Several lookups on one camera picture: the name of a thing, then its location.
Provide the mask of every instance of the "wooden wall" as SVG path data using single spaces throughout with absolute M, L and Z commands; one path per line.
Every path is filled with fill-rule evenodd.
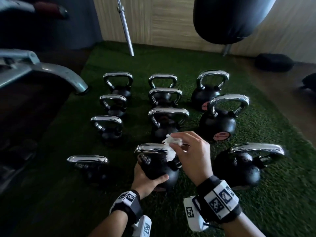
M 221 52 L 193 26 L 194 0 L 121 0 L 133 43 Z M 125 42 L 116 0 L 94 0 L 104 40 Z M 283 53 L 301 62 L 316 63 L 316 0 L 276 0 L 273 8 L 231 54 L 256 56 Z

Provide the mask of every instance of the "black sandbag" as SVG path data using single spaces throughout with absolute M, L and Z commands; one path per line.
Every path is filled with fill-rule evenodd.
M 308 88 L 312 91 L 316 92 L 316 73 L 312 73 L 308 76 L 306 76 L 303 80 L 303 87 L 302 88 Z
M 232 44 L 249 36 L 275 0 L 195 0 L 193 23 L 204 40 Z
M 264 71 L 286 72 L 295 62 L 283 54 L 261 53 L 255 59 L 255 67 Z

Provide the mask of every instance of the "crumpled paper towel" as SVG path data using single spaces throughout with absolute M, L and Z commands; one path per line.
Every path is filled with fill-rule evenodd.
M 175 143 L 178 144 L 179 146 L 182 146 L 182 139 L 180 138 L 173 138 L 170 135 L 167 135 L 167 138 L 165 140 L 163 140 L 163 142 L 165 144 L 165 148 L 168 151 L 167 153 L 167 161 L 171 161 L 176 157 L 176 152 L 169 146 L 169 143 Z

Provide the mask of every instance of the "wristband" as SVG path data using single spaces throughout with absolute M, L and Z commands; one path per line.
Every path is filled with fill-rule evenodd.
M 143 215 L 138 192 L 131 190 L 122 193 L 110 208 L 110 214 L 117 210 L 124 211 L 127 214 L 128 225 L 136 224 Z
M 239 198 L 225 180 L 211 176 L 197 187 L 201 215 L 219 224 L 231 222 L 241 213 Z

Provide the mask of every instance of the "green carpet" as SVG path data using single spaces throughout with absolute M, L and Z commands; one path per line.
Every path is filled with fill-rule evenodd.
M 198 74 L 208 69 L 230 73 L 222 93 L 244 94 L 251 100 L 237 120 L 234 137 L 211 146 L 212 155 L 242 142 L 281 144 L 290 153 L 290 159 L 264 171 L 259 187 L 237 193 L 244 212 L 267 236 L 314 236 L 315 149 L 251 84 L 251 77 L 233 58 L 145 45 L 134 45 L 134 51 L 135 57 L 131 57 L 126 44 L 104 42 L 91 53 L 81 74 L 91 91 L 85 96 L 70 95 L 45 133 L 39 156 L 25 170 L 23 181 L 0 198 L 0 222 L 16 224 L 12 236 L 87 236 L 108 215 L 116 197 L 130 187 L 135 147 L 150 142 L 149 76 L 172 73 L 178 77 L 176 87 L 184 94 L 179 107 L 190 112 L 183 130 L 191 130 L 201 114 L 190 108 L 188 101 Z M 124 119 L 124 143 L 118 148 L 102 145 L 89 122 L 92 116 L 105 114 L 98 98 L 109 93 L 102 76 L 110 71 L 128 71 L 134 77 L 132 100 Z M 87 186 L 80 172 L 66 163 L 67 157 L 76 154 L 108 157 L 113 165 L 124 169 L 124 179 L 107 191 Z M 151 236 L 222 236 L 221 231 L 198 234 L 188 228 L 183 199 L 195 193 L 194 185 L 182 172 L 173 192 L 153 193 L 145 198 L 142 206 L 144 214 L 152 219 Z

